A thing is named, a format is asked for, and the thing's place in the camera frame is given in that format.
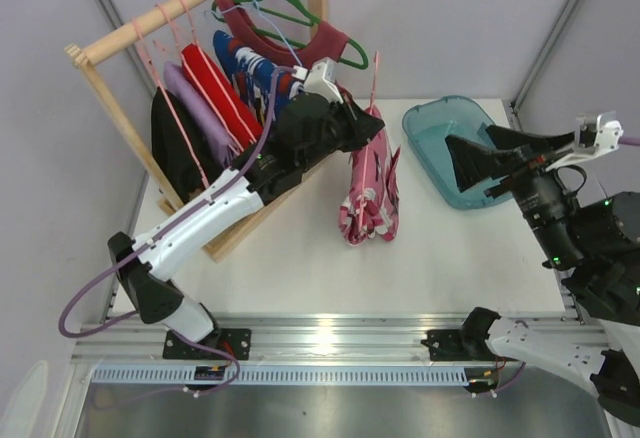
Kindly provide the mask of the pink camouflage trousers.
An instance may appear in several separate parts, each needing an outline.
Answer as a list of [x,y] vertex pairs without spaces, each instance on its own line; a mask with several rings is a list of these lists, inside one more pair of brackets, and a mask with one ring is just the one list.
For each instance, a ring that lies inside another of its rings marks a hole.
[[400,154],[400,147],[392,149],[385,127],[364,148],[350,154],[350,187],[338,215],[339,230],[349,245],[376,237],[386,242],[396,238]]

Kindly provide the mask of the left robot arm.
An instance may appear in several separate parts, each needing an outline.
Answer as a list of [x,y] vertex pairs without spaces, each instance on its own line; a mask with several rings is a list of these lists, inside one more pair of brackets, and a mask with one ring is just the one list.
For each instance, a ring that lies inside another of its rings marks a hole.
[[277,115],[265,137],[238,156],[212,185],[150,232],[113,235],[107,246],[120,285],[145,324],[202,343],[217,333],[206,307],[187,297],[174,274],[195,251],[297,187],[336,151],[369,144],[384,127],[349,97],[331,102],[301,93]]

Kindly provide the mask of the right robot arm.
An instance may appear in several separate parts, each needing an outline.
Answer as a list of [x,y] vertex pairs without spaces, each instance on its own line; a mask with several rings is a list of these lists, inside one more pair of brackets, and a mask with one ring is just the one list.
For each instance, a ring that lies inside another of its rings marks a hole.
[[465,191],[492,179],[491,198],[509,193],[546,260],[565,271],[563,285],[588,315],[619,344],[585,347],[540,334],[523,323],[482,307],[459,330],[472,358],[514,359],[582,388],[610,415],[639,424],[639,195],[619,192],[587,206],[560,179],[581,172],[582,163],[618,149],[621,124],[583,125],[576,132],[540,136],[491,125],[489,147],[449,135],[457,187]]

